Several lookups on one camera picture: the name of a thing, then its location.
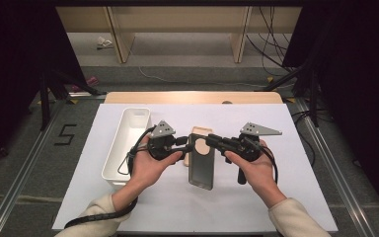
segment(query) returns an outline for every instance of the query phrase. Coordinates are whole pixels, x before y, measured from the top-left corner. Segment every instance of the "person's left hand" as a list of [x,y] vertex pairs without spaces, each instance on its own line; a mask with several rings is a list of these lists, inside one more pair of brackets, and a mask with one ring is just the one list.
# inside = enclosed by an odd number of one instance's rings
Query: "person's left hand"
[[[149,137],[146,135],[141,143],[147,143]],[[134,157],[133,172],[129,180],[130,183],[137,183],[143,188],[154,185],[162,175],[163,171],[170,165],[177,162],[183,155],[182,151],[175,152],[165,159],[155,160],[147,150],[137,152]]]

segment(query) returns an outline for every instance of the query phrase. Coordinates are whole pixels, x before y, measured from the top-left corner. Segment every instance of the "white plastic tray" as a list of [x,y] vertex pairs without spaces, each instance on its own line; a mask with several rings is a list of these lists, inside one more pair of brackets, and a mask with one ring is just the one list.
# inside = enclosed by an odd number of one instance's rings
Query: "white plastic tray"
[[102,172],[103,178],[116,190],[122,188],[130,179],[127,152],[137,142],[143,132],[152,126],[150,111],[145,108],[127,108],[122,112],[113,144]]

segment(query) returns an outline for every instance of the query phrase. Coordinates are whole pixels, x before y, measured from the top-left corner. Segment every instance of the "white sleeve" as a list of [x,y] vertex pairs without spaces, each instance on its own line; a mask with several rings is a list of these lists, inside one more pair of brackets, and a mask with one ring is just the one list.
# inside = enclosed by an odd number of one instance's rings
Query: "white sleeve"
[[284,237],[330,236],[296,199],[287,198],[269,209],[269,218]]
[[[93,200],[87,209],[79,217],[94,214],[103,214],[115,212],[111,195],[105,195]],[[86,222],[66,228],[59,232],[56,237],[106,237],[115,234],[119,224],[128,219],[131,213],[116,219],[98,220]]]

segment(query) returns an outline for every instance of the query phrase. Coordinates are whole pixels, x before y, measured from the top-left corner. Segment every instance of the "person's right hand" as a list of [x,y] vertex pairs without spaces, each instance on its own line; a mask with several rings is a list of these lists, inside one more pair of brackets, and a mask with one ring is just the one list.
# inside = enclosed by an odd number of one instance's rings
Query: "person's right hand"
[[[262,147],[267,147],[263,140],[260,140]],[[267,207],[271,208],[282,200],[285,195],[278,188],[273,180],[272,163],[264,153],[260,158],[253,162],[244,160],[242,157],[231,151],[226,151],[224,155],[237,166],[239,166],[245,174],[246,180],[252,186],[255,193],[260,196]]]

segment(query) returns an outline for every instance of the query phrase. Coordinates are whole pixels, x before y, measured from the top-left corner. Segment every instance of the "gray floor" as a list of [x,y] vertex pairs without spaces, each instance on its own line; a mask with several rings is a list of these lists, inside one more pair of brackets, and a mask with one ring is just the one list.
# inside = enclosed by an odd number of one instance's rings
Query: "gray floor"
[[[248,44],[245,47],[243,62],[234,63],[226,35],[138,34],[132,48],[133,54],[125,64],[116,61],[112,49],[96,50],[97,38],[102,36],[110,40],[110,35],[69,36],[84,74],[87,77],[97,76],[100,84],[96,88],[101,91],[252,91],[260,88],[259,86],[265,86],[266,78],[269,76],[263,68],[262,58]],[[257,36],[252,36],[251,39],[262,45]],[[279,41],[281,44],[286,43],[281,36]],[[274,51],[272,47],[267,48],[267,52],[278,59]],[[271,73],[285,73],[269,61],[265,61],[264,66]],[[290,97],[290,83],[277,90],[284,98]],[[52,221],[75,171],[95,113],[99,104],[103,102],[101,99],[80,99],[76,104],[66,103],[62,106],[45,147],[32,168],[0,236],[54,235],[51,230]],[[286,105],[292,114],[299,110],[298,103]],[[7,146],[9,155],[0,157],[0,203],[11,189],[38,137],[38,98],[32,102],[30,110],[31,114],[25,115]],[[352,163],[353,154],[342,138],[336,122],[332,121],[326,112],[320,113],[319,118],[320,131],[328,141],[348,185],[368,217],[374,236],[379,236],[379,197],[362,170]],[[66,128],[66,132],[75,136],[70,145],[55,146],[55,143],[66,142],[68,139],[59,137],[59,132],[65,124],[76,124]],[[359,236],[304,120],[299,122],[298,128],[316,152],[313,170],[340,230],[333,236]],[[312,159],[312,149],[306,143],[304,147]]]

